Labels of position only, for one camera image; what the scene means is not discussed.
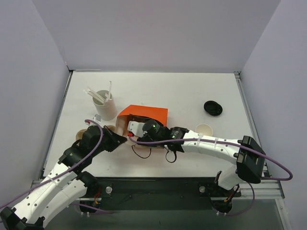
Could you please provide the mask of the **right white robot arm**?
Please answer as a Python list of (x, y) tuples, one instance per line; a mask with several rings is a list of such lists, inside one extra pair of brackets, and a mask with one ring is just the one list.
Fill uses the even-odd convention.
[(182, 127), (167, 128), (153, 119), (142, 126), (140, 145), (167, 147), (170, 151), (200, 153), (225, 160), (232, 166), (219, 171), (213, 183), (213, 191), (224, 195), (237, 184), (245, 181), (259, 184), (264, 167), (264, 151), (250, 136), (242, 139), (222, 139), (205, 136)]

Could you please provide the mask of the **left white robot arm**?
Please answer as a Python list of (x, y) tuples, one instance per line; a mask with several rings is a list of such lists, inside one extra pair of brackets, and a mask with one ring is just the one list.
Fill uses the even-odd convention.
[(89, 126), (59, 158), (49, 175), (13, 207), (5, 207), (0, 219), (7, 230), (42, 230), (47, 222), (82, 196), (99, 190), (98, 179), (85, 171), (93, 157), (112, 152), (127, 139), (109, 127)]

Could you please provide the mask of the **orange paper bag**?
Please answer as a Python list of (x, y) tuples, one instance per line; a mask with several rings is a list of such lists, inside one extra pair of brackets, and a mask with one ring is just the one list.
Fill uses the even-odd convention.
[(162, 107), (151, 107), (145, 105), (129, 105), (123, 109), (116, 119), (115, 133), (127, 138), (126, 144), (129, 145), (132, 152), (141, 159), (147, 159), (152, 154), (153, 147), (142, 146), (134, 143), (137, 137), (128, 137), (129, 121), (146, 123), (153, 119), (161, 126), (167, 126), (168, 109)]

